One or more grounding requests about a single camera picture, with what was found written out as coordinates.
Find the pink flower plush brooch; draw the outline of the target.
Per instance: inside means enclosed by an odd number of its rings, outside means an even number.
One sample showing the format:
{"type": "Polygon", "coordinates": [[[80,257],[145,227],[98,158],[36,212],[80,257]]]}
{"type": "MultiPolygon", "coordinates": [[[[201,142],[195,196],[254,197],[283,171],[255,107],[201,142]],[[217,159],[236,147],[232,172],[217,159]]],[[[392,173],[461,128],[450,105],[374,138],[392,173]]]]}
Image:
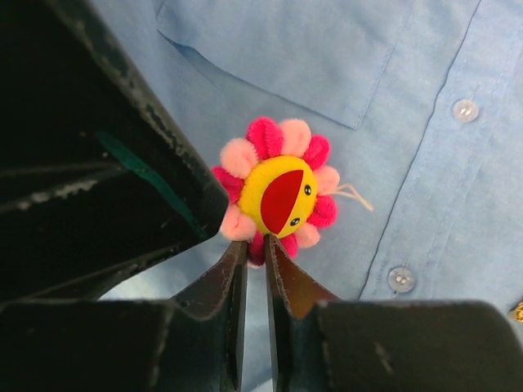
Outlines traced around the pink flower plush brooch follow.
{"type": "Polygon", "coordinates": [[[265,263],[265,237],[275,236],[289,256],[315,246],[320,231],[337,219],[336,196],[373,205],[329,166],[329,139],[302,119],[254,119],[246,134],[230,140],[212,169],[229,205],[221,234],[248,245],[248,264],[265,263]]]}

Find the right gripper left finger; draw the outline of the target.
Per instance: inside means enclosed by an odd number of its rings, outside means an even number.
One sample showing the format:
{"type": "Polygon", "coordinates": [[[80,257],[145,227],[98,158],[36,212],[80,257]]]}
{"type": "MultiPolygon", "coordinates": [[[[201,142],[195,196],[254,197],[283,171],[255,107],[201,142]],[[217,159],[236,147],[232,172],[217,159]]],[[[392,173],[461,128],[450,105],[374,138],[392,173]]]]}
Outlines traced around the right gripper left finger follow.
{"type": "Polygon", "coordinates": [[[239,390],[246,261],[246,244],[232,242],[169,300],[4,305],[2,390],[239,390]]]}

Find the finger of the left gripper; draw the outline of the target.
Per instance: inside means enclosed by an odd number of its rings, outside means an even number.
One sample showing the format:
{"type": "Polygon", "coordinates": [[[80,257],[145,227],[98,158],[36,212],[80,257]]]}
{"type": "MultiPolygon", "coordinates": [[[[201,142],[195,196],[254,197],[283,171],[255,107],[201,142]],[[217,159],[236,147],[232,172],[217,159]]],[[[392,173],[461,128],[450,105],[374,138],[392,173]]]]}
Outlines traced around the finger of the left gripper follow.
{"type": "Polygon", "coordinates": [[[3,301],[99,296],[214,237],[227,204],[91,2],[2,2],[3,301]]]}

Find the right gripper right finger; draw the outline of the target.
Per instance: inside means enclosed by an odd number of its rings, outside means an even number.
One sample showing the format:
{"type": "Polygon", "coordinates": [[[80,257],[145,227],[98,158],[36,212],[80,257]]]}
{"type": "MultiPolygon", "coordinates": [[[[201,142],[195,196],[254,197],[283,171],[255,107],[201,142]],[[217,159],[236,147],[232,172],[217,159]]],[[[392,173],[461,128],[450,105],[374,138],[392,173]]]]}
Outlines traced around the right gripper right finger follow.
{"type": "Polygon", "coordinates": [[[276,391],[519,391],[522,346],[481,301],[343,301],[265,238],[276,391]]]}

